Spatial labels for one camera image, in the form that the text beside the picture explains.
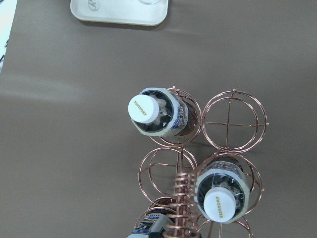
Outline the tea bottle white cap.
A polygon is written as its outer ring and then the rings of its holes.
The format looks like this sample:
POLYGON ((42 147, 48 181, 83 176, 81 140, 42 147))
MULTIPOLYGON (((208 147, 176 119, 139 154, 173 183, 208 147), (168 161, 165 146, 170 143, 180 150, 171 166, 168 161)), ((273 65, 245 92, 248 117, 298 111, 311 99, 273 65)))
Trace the tea bottle white cap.
POLYGON ((194 103, 166 88, 143 89, 130 100, 128 113, 135 127, 146 136, 184 136, 199 121, 194 103))

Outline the cream rabbit tray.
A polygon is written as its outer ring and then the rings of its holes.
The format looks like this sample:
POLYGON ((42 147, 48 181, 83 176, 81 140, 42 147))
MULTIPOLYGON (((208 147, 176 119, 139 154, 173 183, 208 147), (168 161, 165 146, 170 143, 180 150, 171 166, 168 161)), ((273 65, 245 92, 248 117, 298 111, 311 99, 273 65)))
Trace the cream rabbit tray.
POLYGON ((167 0, 72 0, 72 14, 89 22, 142 26, 161 24, 168 11, 167 0))

